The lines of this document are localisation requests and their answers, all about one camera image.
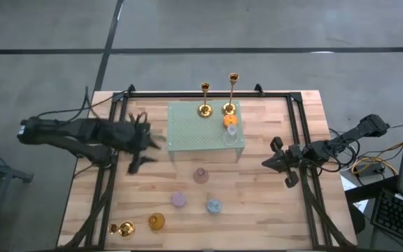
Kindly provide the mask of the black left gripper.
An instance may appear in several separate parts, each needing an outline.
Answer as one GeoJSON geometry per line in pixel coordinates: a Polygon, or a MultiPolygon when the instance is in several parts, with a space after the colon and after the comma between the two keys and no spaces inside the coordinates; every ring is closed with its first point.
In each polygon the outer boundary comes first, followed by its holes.
{"type": "Polygon", "coordinates": [[[140,167],[145,163],[157,162],[155,158],[142,155],[149,147],[161,149],[159,142],[166,142],[167,138],[161,134],[150,133],[151,124],[148,118],[131,117],[128,122],[120,123],[120,143],[117,146],[119,151],[132,155],[129,163],[128,174],[137,174],[140,167]]]}

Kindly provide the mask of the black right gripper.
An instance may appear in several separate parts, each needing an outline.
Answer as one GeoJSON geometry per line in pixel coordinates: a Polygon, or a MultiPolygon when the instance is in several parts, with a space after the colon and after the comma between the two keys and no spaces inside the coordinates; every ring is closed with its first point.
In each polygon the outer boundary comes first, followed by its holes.
{"type": "Polygon", "coordinates": [[[271,149],[275,152],[274,156],[263,161],[262,166],[273,169],[279,173],[285,172],[285,184],[288,188],[293,188],[299,182],[298,175],[291,169],[297,167],[299,163],[299,151],[293,152],[291,147],[283,150],[283,141],[279,136],[275,136],[271,141],[271,149]]]}

